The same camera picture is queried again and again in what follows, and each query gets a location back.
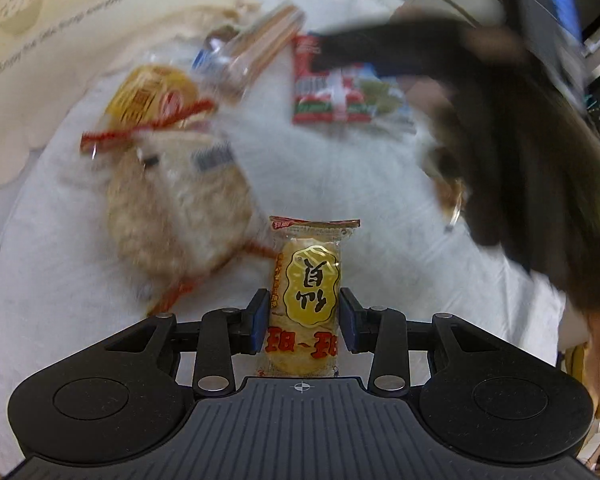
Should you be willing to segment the red green snack packet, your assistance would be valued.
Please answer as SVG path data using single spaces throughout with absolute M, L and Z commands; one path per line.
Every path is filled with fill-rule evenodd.
M 312 70 L 314 58 L 321 52 L 317 36 L 294 38 L 294 106 L 296 125 L 324 122 L 368 124 L 375 115 L 361 86 L 365 75 L 375 78 L 369 65 L 355 64 L 334 70 Z

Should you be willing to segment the yellow round cake packet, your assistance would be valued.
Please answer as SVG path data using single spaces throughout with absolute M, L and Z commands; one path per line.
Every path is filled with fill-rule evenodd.
M 79 150 L 96 156 L 127 148 L 144 132 L 181 129 L 218 111 L 184 70 L 147 64 L 134 68 L 109 101 L 95 130 L 84 132 Z

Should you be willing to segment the yellow rice cracker packet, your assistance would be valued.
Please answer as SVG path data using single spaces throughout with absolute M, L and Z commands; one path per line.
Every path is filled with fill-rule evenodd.
M 272 216 L 270 225 L 278 253 L 258 375 L 335 375 L 341 243 L 360 222 Z

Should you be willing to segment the round rice cracker bag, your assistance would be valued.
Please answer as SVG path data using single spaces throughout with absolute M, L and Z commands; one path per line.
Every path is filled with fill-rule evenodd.
M 107 190 L 118 254 L 162 287 L 163 314 L 241 254 L 273 259 L 257 238 L 250 184 L 227 140 L 180 129 L 135 133 Z

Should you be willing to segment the beige scalloped cloth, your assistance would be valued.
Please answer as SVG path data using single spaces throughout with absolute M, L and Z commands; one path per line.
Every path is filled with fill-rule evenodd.
M 12 182 L 21 174 L 30 156 L 30 151 L 42 150 L 50 140 L 30 141 L 23 133 L 0 131 L 0 187 Z

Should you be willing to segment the long biscuit sleeve packet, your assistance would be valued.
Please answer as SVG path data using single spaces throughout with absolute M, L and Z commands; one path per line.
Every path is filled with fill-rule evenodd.
M 193 75 L 222 99 L 240 101 L 305 21 L 298 6 L 283 2 L 241 30 L 217 28 L 196 55 Z

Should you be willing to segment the blue snack packet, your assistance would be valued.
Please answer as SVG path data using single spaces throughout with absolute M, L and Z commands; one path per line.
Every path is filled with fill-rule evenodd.
M 374 127 L 394 133 L 416 133 L 413 111 L 396 78 L 379 76 L 373 65 L 363 64 L 356 84 Z

